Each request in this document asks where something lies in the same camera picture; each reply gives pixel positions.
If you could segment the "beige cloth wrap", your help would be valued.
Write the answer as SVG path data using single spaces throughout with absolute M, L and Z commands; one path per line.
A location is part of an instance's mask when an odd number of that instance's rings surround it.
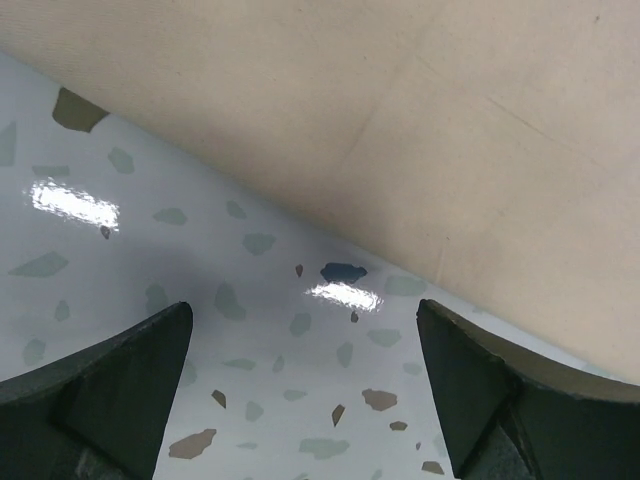
M 5 1 L 1 47 L 639 378 L 635 1 Z

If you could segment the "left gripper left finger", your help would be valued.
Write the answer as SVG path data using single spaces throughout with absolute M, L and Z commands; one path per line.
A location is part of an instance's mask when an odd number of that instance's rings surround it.
M 152 478 L 192 329 L 178 302 L 3 381 L 2 478 Z

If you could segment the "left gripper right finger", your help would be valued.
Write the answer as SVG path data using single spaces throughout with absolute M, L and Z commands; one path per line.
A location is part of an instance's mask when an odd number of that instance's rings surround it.
M 417 327 L 457 479 L 636 479 L 639 388 L 494 335 L 434 300 Z

